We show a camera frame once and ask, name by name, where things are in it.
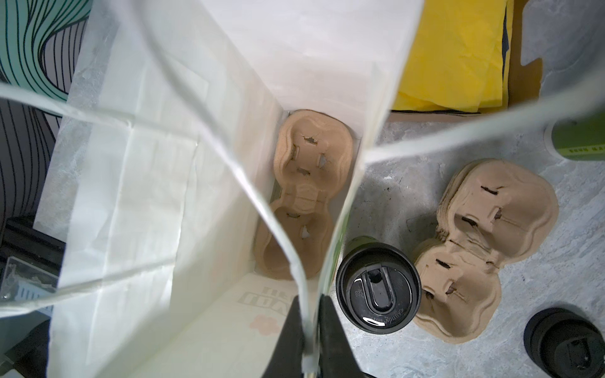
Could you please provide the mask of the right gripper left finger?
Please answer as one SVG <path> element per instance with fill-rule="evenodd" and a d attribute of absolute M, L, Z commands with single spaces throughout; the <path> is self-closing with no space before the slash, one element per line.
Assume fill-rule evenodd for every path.
<path fill-rule="evenodd" d="M 296 296 L 262 378 L 303 377 L 305 337 L 302 326 L 299 296 Z"/>

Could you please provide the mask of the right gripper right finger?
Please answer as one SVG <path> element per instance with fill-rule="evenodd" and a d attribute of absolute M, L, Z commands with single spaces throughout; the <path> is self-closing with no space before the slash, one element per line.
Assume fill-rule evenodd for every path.
<path fill-rule="evenodd" d="M 323 378 L 365 378 L 348 343 L 336 307 L 329 296 L 319 302 L 319 376 Z"/>

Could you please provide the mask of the green paper coffee cup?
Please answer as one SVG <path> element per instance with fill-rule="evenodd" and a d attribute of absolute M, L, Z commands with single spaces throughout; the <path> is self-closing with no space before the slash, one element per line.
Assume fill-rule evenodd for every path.
<path fill-rule="evenodd" d="M 344 252 L 343 252 L 343 256 L 347 256 L 350 253 L 352 253 L 354 250 L 356 250 L 359 247 L 363 247 L 367 244 L 372 244 L 372 243 L 376 243 L 377 240 L 371 236 L 357 236 L 351 240 L 349 240 L 346 244 L 345 244 L 345 248 L 344 248 Z"/>

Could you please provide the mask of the brown pulp carrier single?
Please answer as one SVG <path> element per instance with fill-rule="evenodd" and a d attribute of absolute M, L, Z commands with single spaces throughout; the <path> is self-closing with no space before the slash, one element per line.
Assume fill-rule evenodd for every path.
<path fill-rule="evenodd" d="M 308 278 L 321 271 L 334 229 L 329 203 L 348 179 L 353 152 L 347 126 L 323 113 L 298 110 L 280 128 L 274 154 L 280 195 L 270 208 Z"/>

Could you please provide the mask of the white paper takeout bag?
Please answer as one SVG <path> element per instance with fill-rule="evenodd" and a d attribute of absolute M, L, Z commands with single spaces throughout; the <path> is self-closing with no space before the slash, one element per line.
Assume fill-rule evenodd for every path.
<path fill-rule="evenodd" d="M 49 377 L 258 377 L 277 339 L 240 302 L 264 288 L 302 296 L 314 340 L 319 296 L 365 171 L 583 115 L 604 102 L 604 59 L 555 94 L 449 132 L 376 144 L 411 59 L 421 1 L 107 1 L 114 37 L 84 54 L 102 80 L 67 100 L 12 84 L 1 96 L 88 129 L 73 184 L 57 290 L 2 304 L 51 306 Z M 342 121 L 354 137 L 320 275 L 263 277 L 252 255 L 270 219 L 273 155 L 291 110 Z"/>

